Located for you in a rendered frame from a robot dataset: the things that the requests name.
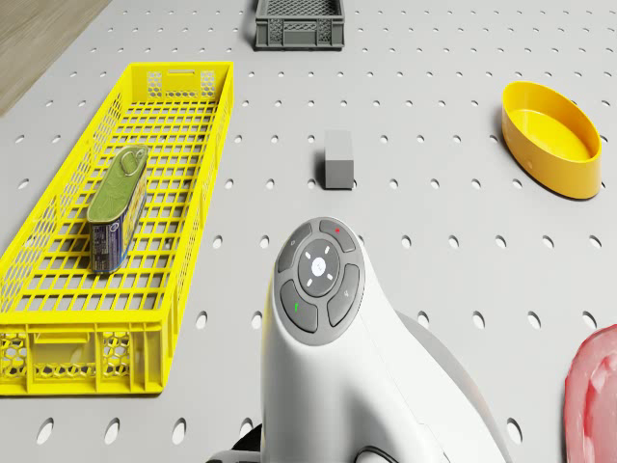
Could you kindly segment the red plate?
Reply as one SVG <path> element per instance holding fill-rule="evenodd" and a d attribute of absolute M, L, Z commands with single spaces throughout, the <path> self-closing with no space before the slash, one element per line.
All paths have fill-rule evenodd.
<path fill-rule="evenodd" d="M 617 324 L 579 347 L 565 379 L 568 463 L 617 463 Z"/>

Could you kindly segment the dark grey basket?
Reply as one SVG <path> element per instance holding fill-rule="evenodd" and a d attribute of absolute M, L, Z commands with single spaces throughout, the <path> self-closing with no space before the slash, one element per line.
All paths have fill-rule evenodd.
<path fill-rule="evenodd" d="M 344 46 L 342 0 L 258 0 L 256 49 L 332 49 Z"/>

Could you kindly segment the yellow bowl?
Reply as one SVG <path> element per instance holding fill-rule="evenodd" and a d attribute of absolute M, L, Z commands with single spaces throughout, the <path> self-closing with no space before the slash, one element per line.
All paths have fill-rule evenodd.
<path fill-rule="evenodd" d="M 538 83 L 511 82 L 502 93 L 501 128 L 517 162 L 551 191 L 579 200 L 599 192 L 600 135 L 567 97 Z"/>

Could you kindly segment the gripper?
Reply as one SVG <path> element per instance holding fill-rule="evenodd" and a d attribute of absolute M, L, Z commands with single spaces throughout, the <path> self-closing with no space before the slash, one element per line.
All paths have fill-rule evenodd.
<path fill-rule="evenodd" d="M 232 447 L 212 455 L 205 463 L 260 463 L 262 425 L 258 425 Z"/>

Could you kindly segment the yellow basket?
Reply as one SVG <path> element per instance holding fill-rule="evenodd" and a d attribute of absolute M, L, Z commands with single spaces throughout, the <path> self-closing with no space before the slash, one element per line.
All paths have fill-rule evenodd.
<path fill-rule="evenodd" d="M 165 388 L 233 99 L 230 62 L 125 69 L 0 258 L 0 395 Z M 145 207 L 121 268 L 95 274 L 86 210 L 136 144 Z"/>

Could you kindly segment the grey cube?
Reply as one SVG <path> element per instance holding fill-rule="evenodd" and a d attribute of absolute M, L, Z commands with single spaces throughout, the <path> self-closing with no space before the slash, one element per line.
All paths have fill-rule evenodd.
<path fill-rule="evenodd" d="M 355 185 L 355 161 L 351 133 L 347 130 L 326 130 L 324 142 L 324 187 L 352 190 Z"/>

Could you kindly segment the green flat-sided can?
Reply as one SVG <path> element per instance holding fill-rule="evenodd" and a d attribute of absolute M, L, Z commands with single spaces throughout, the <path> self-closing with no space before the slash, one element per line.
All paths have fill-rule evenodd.
<path fill-rule="evenodd" d="M 91 269 L 121 267 L 139 222 L 147 188 L 148 147 L 123 148 L 113 159 L 87 211 Z"/>

